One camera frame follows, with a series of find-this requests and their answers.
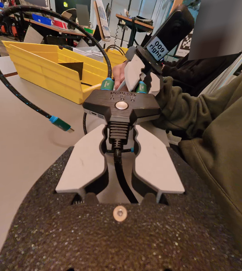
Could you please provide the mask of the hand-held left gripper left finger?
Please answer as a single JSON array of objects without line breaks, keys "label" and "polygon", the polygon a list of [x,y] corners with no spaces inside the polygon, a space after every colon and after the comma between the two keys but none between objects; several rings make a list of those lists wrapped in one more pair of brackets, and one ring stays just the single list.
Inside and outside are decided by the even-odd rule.
[{"label": "hand-held left gripper left finger", "polygon": [[83,198],[90,192],[98,195],[108,186],[106,140],[107,127],[101,124],[74,145],[56,186],[57,193],[77,193]]}]

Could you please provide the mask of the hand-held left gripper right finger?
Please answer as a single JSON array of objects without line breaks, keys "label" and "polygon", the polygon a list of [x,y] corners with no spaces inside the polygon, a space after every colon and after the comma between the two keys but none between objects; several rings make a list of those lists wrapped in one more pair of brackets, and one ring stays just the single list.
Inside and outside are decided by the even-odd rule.
[{"label": "hand-held left gripper right finger", "polygon": [[143,198],[153,194],[161,202],[165,194],[184,194],[185,188],[172,162],[163,130],[150,131],[136,125],[133,129],[135,160],[132,187]]}]

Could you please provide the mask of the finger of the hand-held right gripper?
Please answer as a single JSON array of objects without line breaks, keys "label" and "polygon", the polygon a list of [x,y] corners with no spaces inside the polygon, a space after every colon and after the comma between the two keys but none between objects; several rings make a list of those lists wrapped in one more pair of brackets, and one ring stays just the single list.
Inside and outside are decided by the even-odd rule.
[{"label": "finger of the hand-held right gripper", "polygon": [[142,70],[145,68],[142,60],[135,54],[130,62],[127,63],[124,69],[125,82],[129,91],[134,90],[140,81],[146,77]]},{"label": "finger of the hand-held right gripper", "polygon": [[163,76],[150,73],[147,78],[147,93],[156,96],[163,88]]}]

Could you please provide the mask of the black video switch box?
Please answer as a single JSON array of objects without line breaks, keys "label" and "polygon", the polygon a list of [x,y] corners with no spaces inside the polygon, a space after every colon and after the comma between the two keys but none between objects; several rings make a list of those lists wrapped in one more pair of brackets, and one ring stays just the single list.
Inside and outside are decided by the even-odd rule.
[{"label": "black video switch box", "polygon": [[134,125],[146,120],[155,120],[161,113],[154,95],[146,93],[93,90],[82,104],[84,120],[86,114],[95,115],[105,120],[109,129],[109,143],[112,146],[107,153],[113,154],[115,171],[120,187],[130,203],[138,201],[131,191],[123,172],[122,153],[128,142],[129,131]]}]

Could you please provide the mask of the person's right forearm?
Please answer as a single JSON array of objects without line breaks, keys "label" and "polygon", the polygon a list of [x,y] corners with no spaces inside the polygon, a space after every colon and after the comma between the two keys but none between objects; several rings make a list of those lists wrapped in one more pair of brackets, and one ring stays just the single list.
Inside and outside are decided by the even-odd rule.
[{"label": "person's right forearm", "polygon": [[219,115],[223,124],[242,124],[242,72],[227,85],[209,94],[193,97],[173,86],[173,78],[163,78],[163,88],[156,96],[161,115],[154,125],[163,130],[180,131],[187,138],[200,136]]}]

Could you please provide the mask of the grey desk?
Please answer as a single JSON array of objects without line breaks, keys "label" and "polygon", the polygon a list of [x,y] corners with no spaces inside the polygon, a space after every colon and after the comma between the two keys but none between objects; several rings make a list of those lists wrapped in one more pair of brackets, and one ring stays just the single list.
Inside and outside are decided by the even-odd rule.
[{"label": "grey desk", "polygon": [[91,256],[98,258],[106,265],[125,265],[121,260],[136,263],[133,254],[139,256],[136,242],[123,244],[125,240],[114,241],[102,237],[85,236],[90,227],[96,230],[99,226],[106,230],[108,226],[114,229],[121,226],[113,223],[114,219],[106,219],[106,205],[94,207],[87,204],[71,204],[74,194],[55,193],[55,187],[62,175],[72,147],[82,136],[82,107],[63,98],[42,90],[15,75],[9,78],[16,88],[21,88],[22,94],[37,98],[40,105],[53,109],[54,113],[71,121],[76,131],[72,134],[54,127],[44,117],[27,108],[7,90],[0,81],[0,270],[49,270],[51,264],[41,260],[29,267],[28,255],[43,258],[53,258],[56,252],[72,250],[71,239],[81,241],[76,245],[78,250],[94,249],[95,252],[80,252],[75,250],[71,257],[73,265],[80,260],[76,256]]}]

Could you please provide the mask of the person's right hand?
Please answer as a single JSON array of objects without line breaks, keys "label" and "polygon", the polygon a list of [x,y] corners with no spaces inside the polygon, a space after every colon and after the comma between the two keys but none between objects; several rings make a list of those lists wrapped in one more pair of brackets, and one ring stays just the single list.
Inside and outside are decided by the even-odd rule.
[{"label": "person's right hand", "polygon": [[125,69],[127,63],[128,63],[128,61],[125,61],[119,65],[114,66],[112,69],[112,75],[115,80],[115,90],[117,90],[119,88],[119,86],[121,85],[121,83],[125,79],[124,69]]}]

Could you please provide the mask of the black white marker tag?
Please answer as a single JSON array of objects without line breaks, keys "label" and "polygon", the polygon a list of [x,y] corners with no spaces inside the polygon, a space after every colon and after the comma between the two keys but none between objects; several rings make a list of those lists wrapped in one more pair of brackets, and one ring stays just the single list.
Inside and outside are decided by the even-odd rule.
[{"label": "black white marker tag", "polygon": [[193,35],[193,30],[180,42],[175,52],[177,57],[185,57],[190,52],[190,45]]}]

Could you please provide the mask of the small yellow bin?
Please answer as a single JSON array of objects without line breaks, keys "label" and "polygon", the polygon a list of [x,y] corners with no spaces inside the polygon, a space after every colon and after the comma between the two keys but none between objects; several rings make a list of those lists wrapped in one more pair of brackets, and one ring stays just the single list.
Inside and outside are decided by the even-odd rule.
[{"label": "small yellow bin", "polygon": [[109,61],[111,63],[111,67],[115,67],[116,65],[122,64],[123,62],[125,62],[127,59],[124,55],[122,55],[118,50],[115,49],[109,49],[106,52]]}]

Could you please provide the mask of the black stand table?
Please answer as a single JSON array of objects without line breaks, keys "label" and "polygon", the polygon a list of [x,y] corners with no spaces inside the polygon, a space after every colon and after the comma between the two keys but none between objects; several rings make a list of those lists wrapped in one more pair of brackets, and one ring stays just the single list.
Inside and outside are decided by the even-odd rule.
[{"label": "black stand table", "polygon": [[135,17],[129,18],[120,14],[116,14],[119,21],[124,21],[125,25],[131,30],[127,48],[133,46],[137,32],[152,32],[154,27],[146,23],[135,20]]}]

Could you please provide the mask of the black jacket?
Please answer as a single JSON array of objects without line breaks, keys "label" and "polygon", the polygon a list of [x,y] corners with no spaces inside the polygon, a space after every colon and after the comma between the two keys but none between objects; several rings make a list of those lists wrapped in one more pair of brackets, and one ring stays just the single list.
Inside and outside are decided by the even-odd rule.
[{"label": "black jacket", "polygon": [[188,60],[189,54],[176,62],[165,62],[163,77],[172,77],[173,86],[179,86],[183,93],[198,96],[218,75],[226,70],[242,52],[213,58]]}]

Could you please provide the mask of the white papers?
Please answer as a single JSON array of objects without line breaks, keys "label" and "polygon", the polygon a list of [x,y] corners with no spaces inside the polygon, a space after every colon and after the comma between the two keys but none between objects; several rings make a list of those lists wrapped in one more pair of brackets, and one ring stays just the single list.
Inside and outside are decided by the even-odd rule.
[{"label": "white papers", "polygon": [[73,48],[73,52],[78,53],[83,56],[98,56],[98,57],[103,57],[102,52],[96,47],[96,46],[91,46],[91,47],[75,47]]}]

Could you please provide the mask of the standing sign board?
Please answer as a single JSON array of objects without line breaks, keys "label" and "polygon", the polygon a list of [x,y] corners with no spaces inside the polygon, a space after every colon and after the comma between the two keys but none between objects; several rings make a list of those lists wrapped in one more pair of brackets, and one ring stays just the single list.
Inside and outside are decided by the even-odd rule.
[{"label": "standing sign board", "polygon": [[94,10],[96,14],[96,20],[97,20],[97,25],[99,27],[101,39],[104,42],[110,42],[111,35],[110,35],[109,24],[107,20],[106,11],[105,11],[103,2],[101,0],[94,1]]}]

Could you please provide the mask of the black divider card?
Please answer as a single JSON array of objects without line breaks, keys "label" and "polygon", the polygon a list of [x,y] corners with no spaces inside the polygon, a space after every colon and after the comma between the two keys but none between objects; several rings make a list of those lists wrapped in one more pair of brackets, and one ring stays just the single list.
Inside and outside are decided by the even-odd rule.
[{"label": "black divider card", "polygon": [[81,81],[83,76],[83,64],[84,62],[58,63],[59,66],[62,66],[59,68],[59,73],[69,78],[79,78],[79,81]]}]

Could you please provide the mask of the person's olive hoodie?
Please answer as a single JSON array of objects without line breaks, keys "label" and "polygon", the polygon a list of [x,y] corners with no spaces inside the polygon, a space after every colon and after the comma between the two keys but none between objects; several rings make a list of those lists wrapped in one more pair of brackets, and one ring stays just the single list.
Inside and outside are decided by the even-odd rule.
[{"label": "person's olive hoodie", "polygon": [[202,135],[180,142],[188,164],[207,181],[242,253],[242,124],[219,115]]}]

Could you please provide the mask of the red storage bin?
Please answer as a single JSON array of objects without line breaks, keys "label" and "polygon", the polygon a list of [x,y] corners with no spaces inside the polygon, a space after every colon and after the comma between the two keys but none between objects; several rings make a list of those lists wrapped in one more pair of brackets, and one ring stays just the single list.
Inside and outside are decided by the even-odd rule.
[{"label": "red storage bin", "polygon": [[54,19],[52,21],[52,25],[58,27],[58,28],[62,28],[62,29],[68,29],[68,24],[66,22],[63,22],[63,21],[60,21],[60,20],[57,20],[57,19]]}]

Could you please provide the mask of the large yellow bin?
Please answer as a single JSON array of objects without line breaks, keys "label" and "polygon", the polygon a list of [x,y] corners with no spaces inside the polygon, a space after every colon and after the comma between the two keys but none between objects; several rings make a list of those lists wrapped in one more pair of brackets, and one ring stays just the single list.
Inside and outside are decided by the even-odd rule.
[{"label": "large yellow bin", "polygon": [[[20,78],[82,104],[108,76],[107,64],[57,45],[3,41]],[[84,62],[82,80],[59,73],[58,63]]]}]

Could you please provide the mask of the blue storage bin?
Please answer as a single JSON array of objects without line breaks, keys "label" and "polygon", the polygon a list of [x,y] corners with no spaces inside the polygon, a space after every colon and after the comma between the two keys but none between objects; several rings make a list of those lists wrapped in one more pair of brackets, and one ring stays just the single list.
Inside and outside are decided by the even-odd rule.
[{"label": "blue storage bin", "polygon": [[42,23],[44,25],[48,25],[48,26],[51,26],[51,19],[47,18],[47,17],[44,17],[44,16],[41,16],[41,15],[37,15],[37,14],[32,14],[32,18],[34,21],[36,22],[39,22],[39,23]]}]

